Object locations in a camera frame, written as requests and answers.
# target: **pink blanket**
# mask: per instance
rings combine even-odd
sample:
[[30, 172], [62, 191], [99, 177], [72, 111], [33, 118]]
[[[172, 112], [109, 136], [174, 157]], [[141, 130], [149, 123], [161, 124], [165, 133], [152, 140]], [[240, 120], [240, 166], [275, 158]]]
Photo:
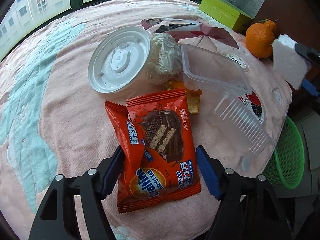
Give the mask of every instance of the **pink blanket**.
[[[26, 39], [0, 63], [0, 118], [10, 91], [19, 75], [23, 74], [19, 69], [25, 65], [28, 55], [41, 40], [68, 20], [68, 24], [73, 27], [83, 26], [59, 50], [54, 60], [43, 94], [38, 123], [38, 134], [57, 159], [56, 174], [62, 173], [67, 178], [82, 175], [89, 168], [97, 167], [103, 158], [111, 157], [118, 146], [114, 129], [104, 109], [105, 100], [125, 104], [125, 100], [133, 96], [134, 90], [136, 94], [163, 90], [162, 87], [144, 83], [111, 95], [94, 91], [87, 80], [87, 68], [95, 48], [109, 33], [125, 26], [140, 26], [140, 21], [145, 18], [208, 20], [207, 17], [201, 18], [201, 15], [198, 5], [189, 0], [113, 0], [55, 20]], [[250, 70], [246, 76], [262, 99], [267, 119], [265, 127], [274, 141], [252, 162], [250, 172], [245, 174], [255, 177], [267, 164], [279, 138], [292, 100], [291, 90], [285, 80], [273, 71], [269, 60], [262, 62], [251, 56], [243, 43], [244, 37], [231, 30], [229, 32], [250, 59]], [[207, 112], [209, 101], [210, 95], [204, 94], [201, 97], [200, 114], [191, 119], [194, 145], [203, 145], [211, 157], [220, 159], [225, 167], [234, 168], [243, 175], [239, 169], [240, 155], [236, 149], [230, 146], [228, 138], [218, 128], [208, 124], [202, 114]], [[8, 150], [10, 138], [9, 134], [4, 143], [0, 144], [0, 210], [18, 237], [26, 240], [35, 214], [30, 200], [26, 198], [26, 188], [21, 186], [24, 184], [17, 175], [15, 165], [8, 159], [11, 156]], [[194, 239], [208, 230], [219, 202], [209, 194], [202, 177], [200, 180], [202, 191], [197, 195], [125, 214], [119, 214], [117, 210], [116, 185], [112, 195], [102, 202], [116, 238], [184, 240]], [[45, 192], [45, 189], [36, 191], [37, 206]], [[76, 206], [82, 239], [89, 239], [79, 197], [76, 198]]]

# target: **metal screw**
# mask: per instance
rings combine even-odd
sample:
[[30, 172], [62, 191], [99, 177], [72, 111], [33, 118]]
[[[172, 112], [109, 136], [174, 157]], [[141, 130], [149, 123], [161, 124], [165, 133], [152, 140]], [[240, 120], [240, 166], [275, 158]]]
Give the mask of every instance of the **metal screw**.
[[88, 174], [89, 175], [94, 175], [94, 174], [96, 174], [97, 173], [97, 170], [96, 169], [90, 169], [90, 170], [88, 170]]
[[224, 171], [225, 171], [226, 174], [229, 174], [229, 175], [235, 173], [235, 171], [233, 169], [231, 169], [231, 168], [226, 168]]
[[55, 179], [56, 179], [56, 181], [60, 181], [60, 180], [63, 179], [63, 175], [62, 175], [62, 174], [59, 174], [59, 175], [56, 176]]
[[260, 174], [260, 175], [258, 175], [258, 179], [259, 179], [260, 181], [265, 181], [265, 180], [266, 180], [266, 177], [265, 177], [264, 175]]

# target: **green box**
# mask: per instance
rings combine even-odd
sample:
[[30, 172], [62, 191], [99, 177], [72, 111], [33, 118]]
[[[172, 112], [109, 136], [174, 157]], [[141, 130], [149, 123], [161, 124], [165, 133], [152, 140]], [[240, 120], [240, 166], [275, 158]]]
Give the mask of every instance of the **green box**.
[[225, 0], [202, 0], [199, 9], [237, 33], [245, 34], [253, 20]]

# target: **transparent plastic box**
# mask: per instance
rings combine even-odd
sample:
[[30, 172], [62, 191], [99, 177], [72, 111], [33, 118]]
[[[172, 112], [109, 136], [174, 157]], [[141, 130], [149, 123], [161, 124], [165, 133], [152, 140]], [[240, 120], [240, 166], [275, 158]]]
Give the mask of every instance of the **transparent plastic box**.
[[256, 158], [272, 142], [263, 126], [237, 98], [252, 93], [241, 66], [220, 54], [192, 45], [182, 45], [183, 82], [192, 90], [212, 93], [208, 122], [218, 126], [233, 143], [242, 158], [242, 169], [250, 169]]

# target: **piece of white foam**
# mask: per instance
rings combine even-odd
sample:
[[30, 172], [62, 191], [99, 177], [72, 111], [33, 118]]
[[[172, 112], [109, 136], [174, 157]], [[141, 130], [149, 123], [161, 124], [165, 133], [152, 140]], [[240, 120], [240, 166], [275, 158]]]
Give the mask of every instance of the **piece of white foam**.
[[296, 44], [293, 39], [285, 34], [275, 39], [272, 48], [273, 69], [281, 74], [293, 88], [298, 90], [311, 68], [311, 64], [295, 51]]

